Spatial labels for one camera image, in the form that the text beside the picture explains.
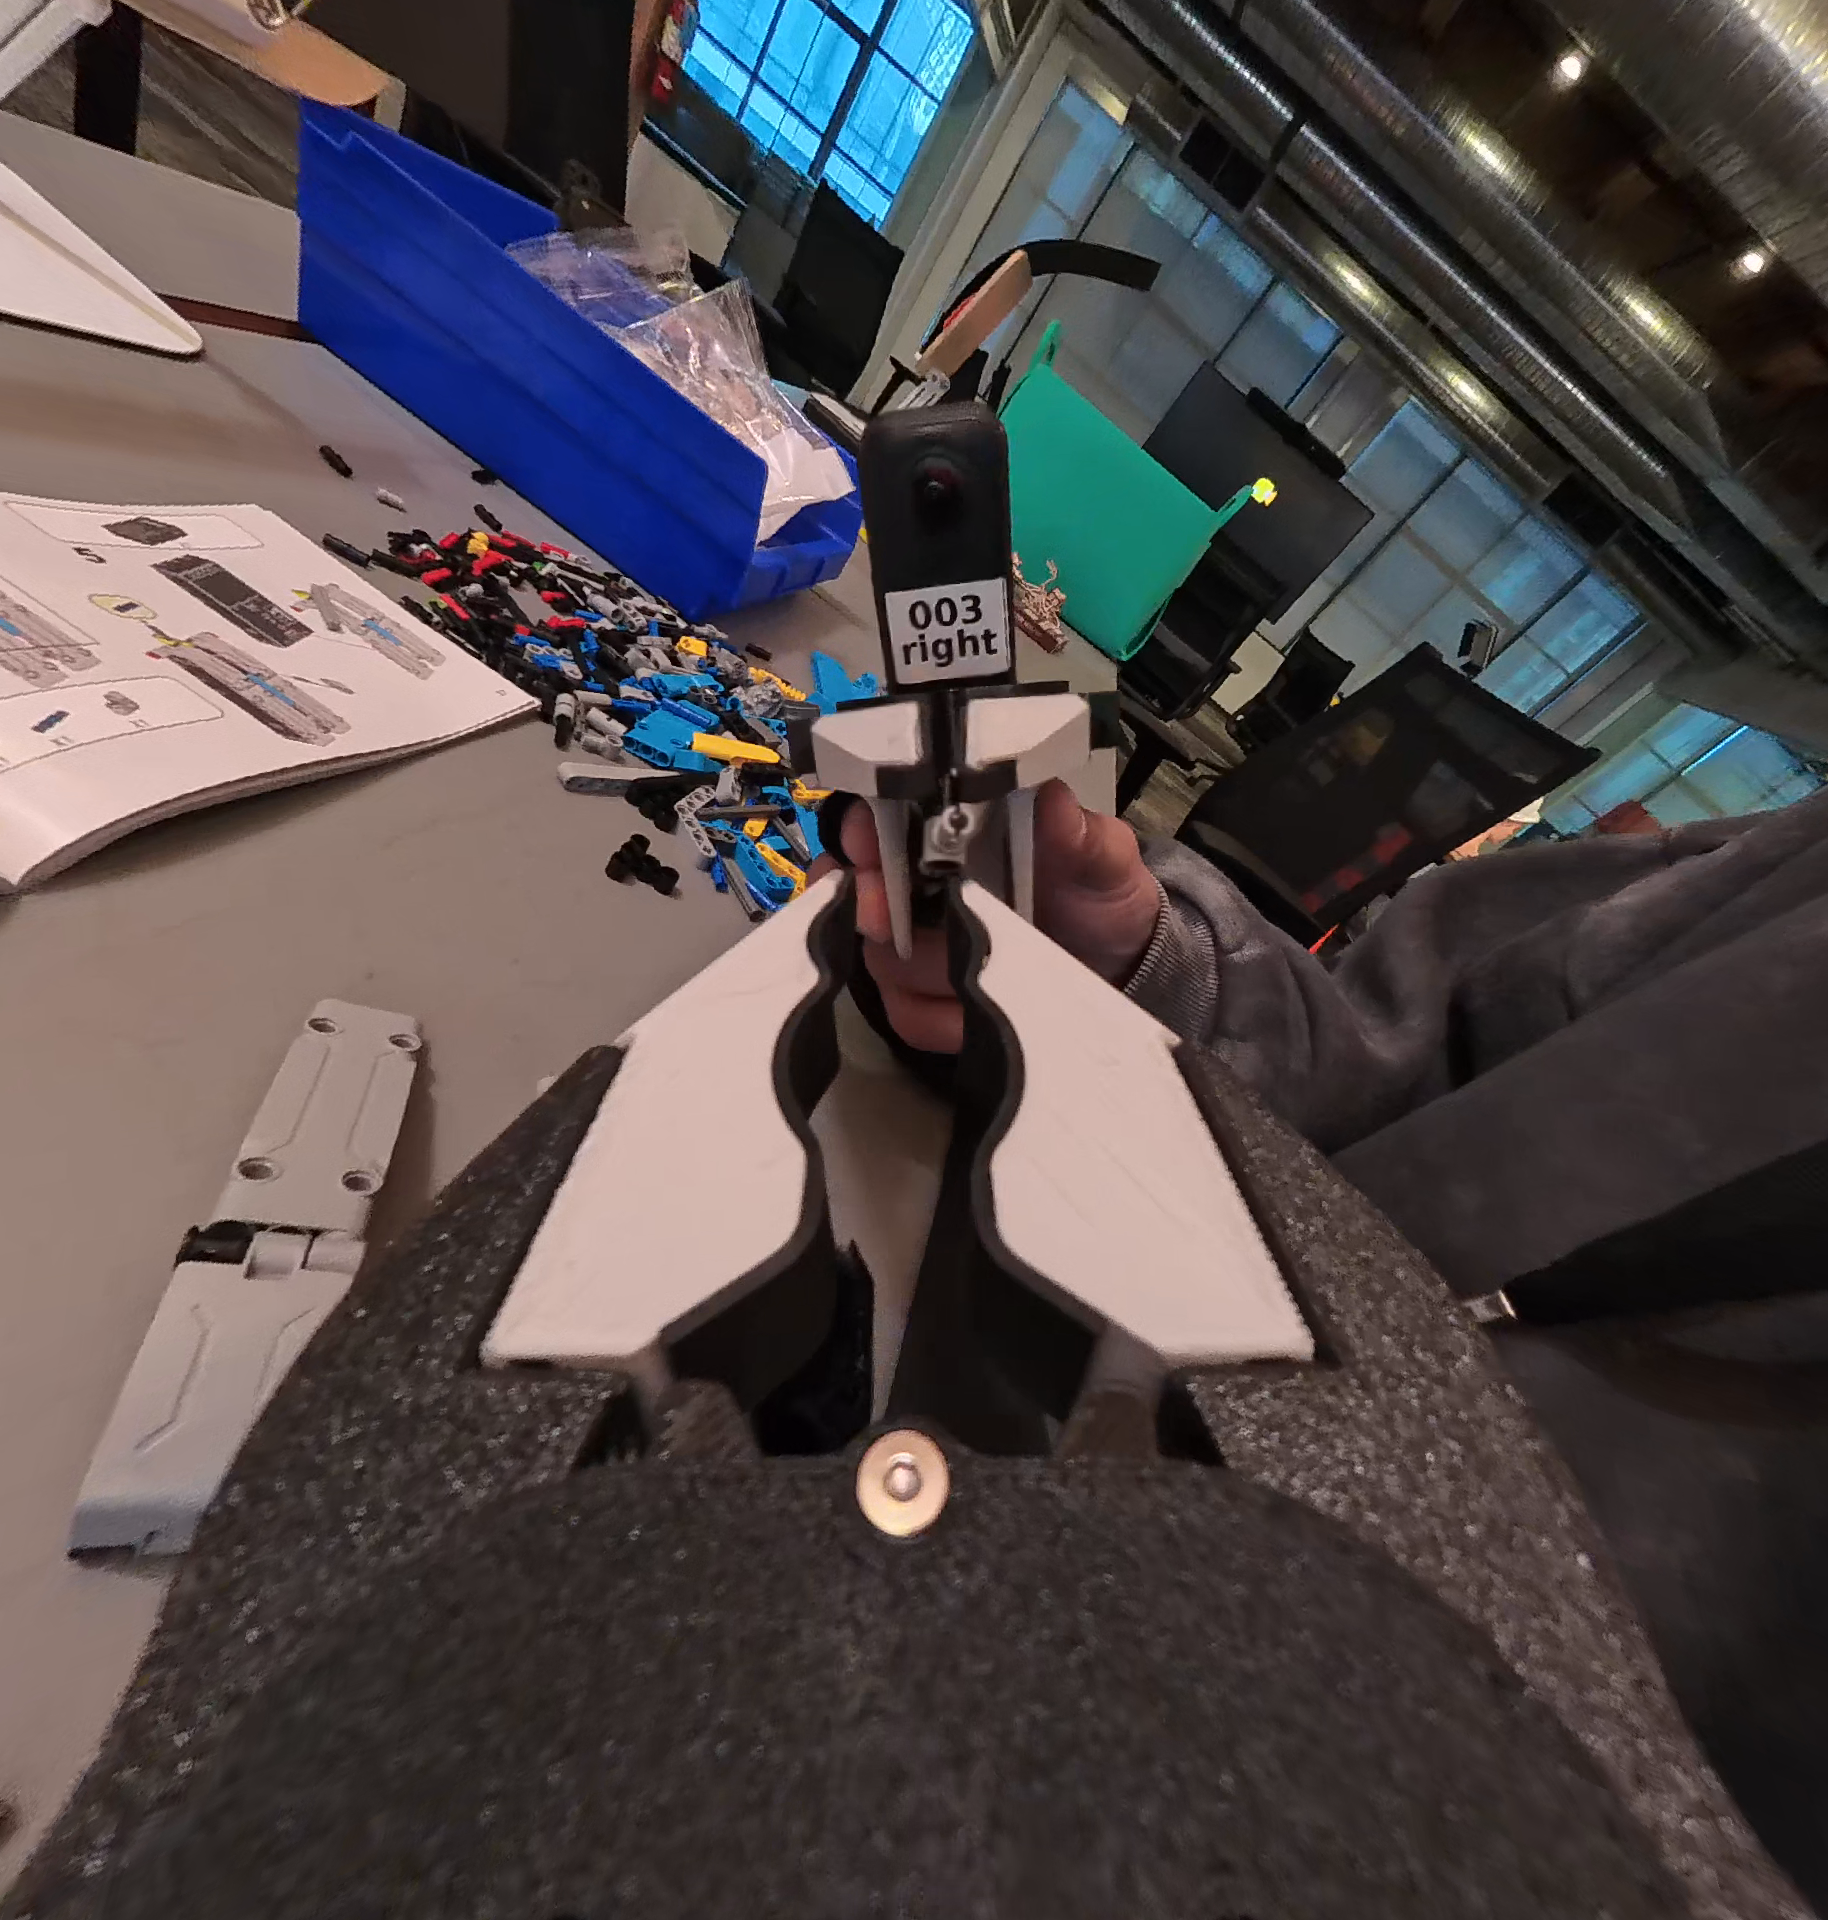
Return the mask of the pile of toy building pieces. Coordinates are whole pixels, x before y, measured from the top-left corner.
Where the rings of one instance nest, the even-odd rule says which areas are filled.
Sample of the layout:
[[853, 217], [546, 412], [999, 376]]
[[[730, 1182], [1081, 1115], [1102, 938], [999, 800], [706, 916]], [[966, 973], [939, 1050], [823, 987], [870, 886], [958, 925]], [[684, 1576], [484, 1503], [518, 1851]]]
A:
[[861, 709], [884, 689], [815, 653], [805, 680], [770, 653], [684, 621], [633, 578], [559, 541], [533, 541], [475, 508], [471, 530], [386, 530], [380, 547], [322, 541], [349, 568], [380, 568], [408, 631], [357, 615], [357, 631], [408, 645], [448, 639], [518, 692], [538, 695], [564, 753], [569, 793], [610, 793], [663, 832], [749, 925], [805, 892], [824, 854], [824, 789], [805, 776], [799, 740], [815, 717]]

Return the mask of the crumpled clear plastic bag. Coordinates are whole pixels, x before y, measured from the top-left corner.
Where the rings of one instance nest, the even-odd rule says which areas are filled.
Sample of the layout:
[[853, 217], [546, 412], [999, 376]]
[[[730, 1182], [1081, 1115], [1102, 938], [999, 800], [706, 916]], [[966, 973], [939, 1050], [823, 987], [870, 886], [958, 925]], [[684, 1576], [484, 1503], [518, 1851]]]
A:
[[703, 288], [674, 230], [538, 232], [505, 258], [757, 457], [757, 541], [777, 541], [805, 508], [853, 497], [843, 452], [765, 365], [749, 283]]

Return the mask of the wooden and black chair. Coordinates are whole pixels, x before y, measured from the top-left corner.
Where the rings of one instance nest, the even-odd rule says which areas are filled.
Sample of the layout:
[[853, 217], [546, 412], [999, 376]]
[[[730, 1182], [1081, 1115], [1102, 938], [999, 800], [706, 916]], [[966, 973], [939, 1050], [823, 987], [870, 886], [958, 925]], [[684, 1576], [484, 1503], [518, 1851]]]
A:
[[895, 401], [923, 409], [945, 398], [980, 398], [985, 387], [985, 344], [993, 334], [1029, 307], [1033, 283], [1045, 280], [1096, 280], [1130, 297], [1146, 297], [1162, 274], [1159, 258], [1075, 243], [1075, 238], [1033, 238], [985, 263], [966, 297], [939, 315], [933, 334], [913, 349], [899, 371]]

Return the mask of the green plastic tote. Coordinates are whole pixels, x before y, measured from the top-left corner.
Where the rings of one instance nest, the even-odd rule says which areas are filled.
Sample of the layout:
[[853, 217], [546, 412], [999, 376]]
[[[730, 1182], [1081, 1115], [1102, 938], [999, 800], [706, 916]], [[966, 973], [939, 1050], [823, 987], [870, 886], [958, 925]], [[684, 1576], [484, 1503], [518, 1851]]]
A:
[[1272, 508], [1273, 488], [1260, 476], [1222, 508], [1203, 508], [1055, 371], [1061, 334], [1061, 324], [1045, 333], [1029, 371], [1002, 398], [1010, 555], [1022, 573], [1055, 568], [1075, 633], [1110, 659], [1130, 659], [1215, 538], [1244, 508]]

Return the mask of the black monitor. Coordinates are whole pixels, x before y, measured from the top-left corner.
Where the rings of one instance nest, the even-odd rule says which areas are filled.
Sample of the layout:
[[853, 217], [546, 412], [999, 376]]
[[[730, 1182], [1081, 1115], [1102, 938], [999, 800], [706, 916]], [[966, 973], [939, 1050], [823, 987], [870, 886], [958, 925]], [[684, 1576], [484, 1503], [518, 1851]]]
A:
[[1146, 434], [1146, 457], [1215, 510], [1244, 488], [1273, 488], [1272, 508], [1255, 497], [1215, 538], [1217, 557], [1240, 557], [1255, 582], [1272, 582], [1263, 621], [1283, 621], [1371, 520], [1341, 458], [1283, 401], [1240, 395], [1217, 365], [1186, 376]]
[[1315, 944], [1591, 765], [1596, 748], [1421, 645], [1215, 778], [1177, 847], [1235, 880], [1298, 944]]

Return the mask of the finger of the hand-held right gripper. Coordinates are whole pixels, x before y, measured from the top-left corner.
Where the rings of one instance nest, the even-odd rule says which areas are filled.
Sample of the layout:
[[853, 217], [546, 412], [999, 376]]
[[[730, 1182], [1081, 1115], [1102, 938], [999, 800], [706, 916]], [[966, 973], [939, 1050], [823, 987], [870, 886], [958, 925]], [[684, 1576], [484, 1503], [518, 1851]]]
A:
[[970, 695], [970, 880], [1018, 920], [1037, 903], [1037, 789], [1082, 776], [1096, 753], [1096, 714], [1081, 692], [980, 692]]
[[870, 800], [880, 819], [895, 952], [913, 955], [913, 819], [933, 800], [927, 714], [913, 695], [823, 714], [805, 735], [812, 786]]

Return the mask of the person's right forearm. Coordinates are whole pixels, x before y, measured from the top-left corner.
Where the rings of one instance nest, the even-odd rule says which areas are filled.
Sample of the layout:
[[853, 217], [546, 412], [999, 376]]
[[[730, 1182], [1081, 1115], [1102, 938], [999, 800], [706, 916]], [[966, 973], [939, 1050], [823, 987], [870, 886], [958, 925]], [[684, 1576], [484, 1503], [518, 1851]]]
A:
[[1828, 786], [1764, 816], [1440, 864], [1335, 959], [1146, 844], [1159, 925], [1124, 995], [1217, 1053], [1309, 1147], [1368, 1147], [1493, 1079], [1621, 1128], [1787, 1152], [1828, 1128]]

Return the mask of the white instruction booklet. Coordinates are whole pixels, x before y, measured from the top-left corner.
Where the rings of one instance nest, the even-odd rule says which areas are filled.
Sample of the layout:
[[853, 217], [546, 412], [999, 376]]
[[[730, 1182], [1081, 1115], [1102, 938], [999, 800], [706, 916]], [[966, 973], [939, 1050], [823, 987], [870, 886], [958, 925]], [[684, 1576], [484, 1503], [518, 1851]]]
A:
[[263, 508], [0, 493], [0, 900], [538, 702]]

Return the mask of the person's right hand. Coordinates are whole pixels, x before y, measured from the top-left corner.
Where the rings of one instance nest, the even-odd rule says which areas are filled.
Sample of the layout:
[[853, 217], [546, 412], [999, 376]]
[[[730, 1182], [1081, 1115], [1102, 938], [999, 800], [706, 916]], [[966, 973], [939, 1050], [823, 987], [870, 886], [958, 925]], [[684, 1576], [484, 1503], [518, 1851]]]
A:
[[[1033, 800], [1033, 864], [1033, 925], [1096, 974], [1124, 987], [1162, 916], [1162, 886], [1143, 864], [1136, 832], [1106, 811], [1082, 811], [1065, 778], [1047, 778]], [[886, 1032], [917, 1053], [954, 1053], [966, 1011], [948, 987], [945, 932], [913, 932], [910, 955], [899, 955], [870, 804], [849, 804], [843, 844], [805, 880], [823, 882], [835, 870], [853, 870], [861, 964]]]

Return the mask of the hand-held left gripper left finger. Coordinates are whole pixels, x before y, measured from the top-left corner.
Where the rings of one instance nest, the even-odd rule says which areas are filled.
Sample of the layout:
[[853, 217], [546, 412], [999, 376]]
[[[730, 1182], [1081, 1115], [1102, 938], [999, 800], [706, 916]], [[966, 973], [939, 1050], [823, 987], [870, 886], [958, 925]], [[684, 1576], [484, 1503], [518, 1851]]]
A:
[[797, 1381], [833, 1328], [812, 1115], [835, 1079], [849, 880], [652, 1009], [518, 1267], [482, 1363]]

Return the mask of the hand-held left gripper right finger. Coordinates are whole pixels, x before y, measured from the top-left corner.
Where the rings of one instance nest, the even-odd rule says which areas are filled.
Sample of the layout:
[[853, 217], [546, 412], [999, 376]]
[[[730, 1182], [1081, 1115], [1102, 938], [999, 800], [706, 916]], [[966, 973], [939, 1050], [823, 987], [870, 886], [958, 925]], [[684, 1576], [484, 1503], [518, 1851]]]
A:
[[958, 934], [958, 995], [1018, 1050], [985, 1164], [999, 1251], [1171, 1369], [1309, 1363], [1177, 1040], [980, 882], [958, 882]]

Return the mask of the grey toy panel assembly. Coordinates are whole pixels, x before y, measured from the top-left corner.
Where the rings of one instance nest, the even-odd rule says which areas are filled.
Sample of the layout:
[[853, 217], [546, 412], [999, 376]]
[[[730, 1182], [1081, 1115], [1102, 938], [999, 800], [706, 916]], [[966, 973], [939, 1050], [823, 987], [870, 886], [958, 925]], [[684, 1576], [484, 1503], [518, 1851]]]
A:
[[86, 1460], [66, 1560], [191, 1551], [256, 1415], [364, 1261], [418, 1061], [408, 1011], [328, 995], [305, 1019], [212, 1216], [173, 1251]]

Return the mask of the grey desk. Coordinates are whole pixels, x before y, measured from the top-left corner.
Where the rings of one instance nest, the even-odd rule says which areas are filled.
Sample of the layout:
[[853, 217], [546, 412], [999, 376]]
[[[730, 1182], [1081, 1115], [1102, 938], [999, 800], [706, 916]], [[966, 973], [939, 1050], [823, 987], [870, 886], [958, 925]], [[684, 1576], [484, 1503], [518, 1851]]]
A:
[[[0, 112], [0, 159], [157, 297], [202, 362], [0, 324], [0, 493], [252, 500], [380, 547], [471, 508], [594, 541], [456, 457], [294, 333], [298, 220]], [[66, 1560], [66, 1518], [289, 1040], [323, 995], [421, 1020], [371, 1251], [413, 1226], [578, 1050], [746, 934], [713, 886], [603, 882], [628, 811], [559, 789], [544, 723], [371, 776], [173, 816], [0, 900], [0, 1894], [93, 1762], [165, 1565]]]

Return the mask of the white metal stand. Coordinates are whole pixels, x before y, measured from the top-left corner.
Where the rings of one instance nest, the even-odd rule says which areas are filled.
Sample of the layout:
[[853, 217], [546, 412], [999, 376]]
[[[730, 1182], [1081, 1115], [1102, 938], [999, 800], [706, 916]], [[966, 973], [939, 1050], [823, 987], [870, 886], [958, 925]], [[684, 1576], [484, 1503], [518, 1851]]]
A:
[[[21, 88], [75, 30], [104, 23], [108, 0], [0, 0], [0, 96]], [[202, 333], [187, 324], [157, 288], [147, 288], [8, 168], [0, 168], [0, 323], [25, 323], [181, 362], [202, 359]]]

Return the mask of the silver ventilation duct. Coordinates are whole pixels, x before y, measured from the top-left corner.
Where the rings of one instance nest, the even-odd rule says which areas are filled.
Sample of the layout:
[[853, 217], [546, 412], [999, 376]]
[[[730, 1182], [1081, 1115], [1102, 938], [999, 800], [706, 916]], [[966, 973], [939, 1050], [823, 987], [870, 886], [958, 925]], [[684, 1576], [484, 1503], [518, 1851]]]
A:
[[1828, 307], [1828, 0], [1556, 0], [1550, 11]]

